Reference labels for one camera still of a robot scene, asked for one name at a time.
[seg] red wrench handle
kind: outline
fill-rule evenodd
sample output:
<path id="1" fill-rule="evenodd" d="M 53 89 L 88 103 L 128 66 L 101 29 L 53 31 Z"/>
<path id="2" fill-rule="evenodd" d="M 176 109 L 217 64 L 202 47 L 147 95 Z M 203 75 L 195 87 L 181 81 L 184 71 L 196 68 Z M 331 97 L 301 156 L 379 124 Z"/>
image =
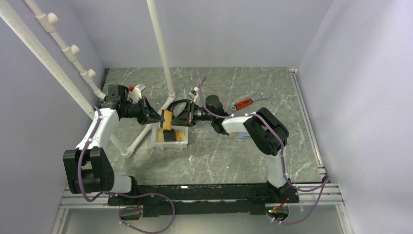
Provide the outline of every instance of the red wrench handle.
<path id="1" fill-rule="evenodd" d="M 242 108 L 244 108 L 244 107 L 252 104 L 253 102 L 254 102 L 254 101 L 249 98 L 249 99 L 246 99 L 246 100 L 244 100 L 244 101 L 238 102 L 237 104 L 235 104 L 235 107 L 237 108 L 237 110 L 240 110 L 240 109 L 242 109 Z"/>

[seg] adjustable wrench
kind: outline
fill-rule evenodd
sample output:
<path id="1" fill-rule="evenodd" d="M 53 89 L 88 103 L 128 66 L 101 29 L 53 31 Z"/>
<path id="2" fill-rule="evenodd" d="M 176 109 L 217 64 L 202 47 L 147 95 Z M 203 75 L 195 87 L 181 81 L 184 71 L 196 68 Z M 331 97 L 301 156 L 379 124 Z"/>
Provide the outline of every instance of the adjustable wrench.
<path id="1" fill-rule="evenodd" d="M 255 102 L 257 100 L 268 99 L 270 97 L 271 97 L 271 94 L 265 95 L 264 93 L 261 92 L 260 94 L 256 95 L 253 98 L 248 98 L 244 101 L 240 101 L 240 102 L 236 103 L 235 105 L 231 106 L 231 110 L 232 111 L 237 111 L 237 110 L 240 110 L 240 109 L 252 104 L 253 102 Z"/>

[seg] white wall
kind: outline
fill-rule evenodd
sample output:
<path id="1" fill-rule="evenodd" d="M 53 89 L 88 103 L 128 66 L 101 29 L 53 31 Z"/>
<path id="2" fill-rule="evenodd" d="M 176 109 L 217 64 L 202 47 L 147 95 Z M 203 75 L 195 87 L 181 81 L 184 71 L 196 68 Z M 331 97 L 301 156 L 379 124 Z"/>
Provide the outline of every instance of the white wall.
<path id="1" fill-rule="evenodd" d="M 335 0 L 298 68 L 357 234 L 413 232 L 413 2 Z"/>
<path id="2" fill-rule="evenodd" d="M 66 0 L 37 0 L 67 43 L 80 49 L 79 60 L 103 77 L 85 30 Z M 40 26 L 24 1 L 9 3 L 90 102 L 91 89 Z M 62 155 L 77 145 L 91 120 L 0 19 L 0 233 L 50 233 L 67 183 Z"/>
<path id="3" fill-rule="evenodd" d="M 162 67 L 145 0 L 69 0 L 105 66 Z M 170 66 L 297 67 L 332 0 L 157 0 Z"/>

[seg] clear plastic tray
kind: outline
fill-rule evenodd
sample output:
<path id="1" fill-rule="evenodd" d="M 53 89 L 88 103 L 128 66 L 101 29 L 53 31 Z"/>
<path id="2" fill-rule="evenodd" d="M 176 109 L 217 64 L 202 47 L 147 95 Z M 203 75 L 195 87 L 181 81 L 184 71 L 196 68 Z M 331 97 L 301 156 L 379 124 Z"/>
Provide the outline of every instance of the clear plastic tray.
<path id="1" fill-rule="evenodd" d="M 184 141 L 156 141 L 158 137 L 158 130 L 162 129 L 159 127 L 159 124 L 154 124 L 152 127 L 152 133 L 150 136 L 150 144 L 153 148 L 158 148 L 161 150 L 164 149 L 186 149 L 188 147 L 188 137 L 189 137 L 189 128 L 188 127 L 182 127 L 182 126 L 172 126 L 172 129 L 174 129 L 176 132 L 178 131 L 183 131 L 184 132 Z"/>

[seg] floor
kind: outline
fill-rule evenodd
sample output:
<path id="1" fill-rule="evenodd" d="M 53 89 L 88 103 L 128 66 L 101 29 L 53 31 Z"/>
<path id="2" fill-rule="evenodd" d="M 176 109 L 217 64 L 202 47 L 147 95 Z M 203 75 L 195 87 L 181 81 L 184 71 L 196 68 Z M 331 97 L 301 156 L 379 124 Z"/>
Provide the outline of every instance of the floor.
<path id="1" fill-rule="evenodd" d="M 311 206 L 289 206 L 288 221 L 302 219 Z M 125 225 L 119 225 L 118 209 L 70 209 L 64 234 L 135 234 L 139 233 Z M 148 232 L 158 231 L 170 221 L 170 215 L 154 218 L 142 218 L 139 221 L 128 221 Z M 317 209 L 303 223 L 297 225 L 279 225 L 271 223 L 265 215 L 237 214 L 189 214 L 177 215 L 173 224 L 163 234 L 342 234 L 343 230 L 334 205 L 317 206 Z"/>
<path id="2" fill-rule="evenodd" d="M 320 182 L 318 161 L 287 68 L 171 68 L 170 73 L 177 99 L 189 98 L 191 88 L 205 76 L 205 95 L 218 95 L 225 108 L 259 92 L 271 93 L 270 99 L 259 100 L 235 113 L 268 108 L 290 133 L 286 161 L 292 181 Z M 109 84 L 140 83 L 146 85 L 142 94 L 158 110 L 168 97 L 162 68 L 111 68 L 103 90 Z M 129 146 L 143 128 L 135 119 L 122 119 L 114 133 Z M 148 134 L 131 158 L 124 158 L 111 142 L 106 154 L 116 173 L 134 176 L 138 184 L 266 182 L 264 154 L 250 138 L 225 139 L 213 131 L 209 122 L 199 122 L 189 132 L 187 149 L 154 149 Z"/>

